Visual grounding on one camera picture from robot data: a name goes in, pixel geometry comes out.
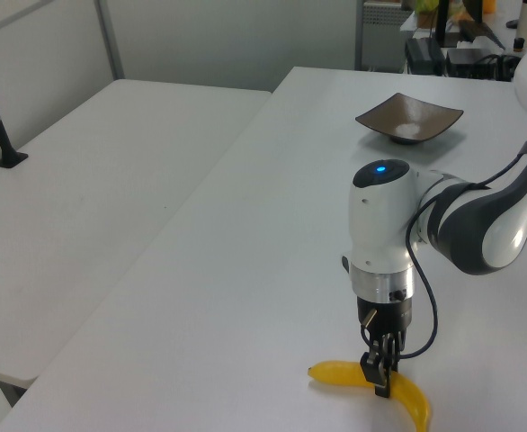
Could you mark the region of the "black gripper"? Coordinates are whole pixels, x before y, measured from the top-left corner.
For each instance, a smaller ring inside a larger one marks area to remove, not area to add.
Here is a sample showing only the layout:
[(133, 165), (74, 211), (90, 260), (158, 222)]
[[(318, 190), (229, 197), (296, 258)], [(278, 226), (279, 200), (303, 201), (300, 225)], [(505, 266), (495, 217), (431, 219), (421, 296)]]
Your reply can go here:
[(362, 355), (360, 366), (375, 394), (390, 397), (391, 369), (398, 371), (398, 364), (405, 349), (406, 330), (412, 321), (412, 300), (394, 303), (375, 303), (357, 298), (358, 320), (362, 326), (362, 339), (370, 348)]

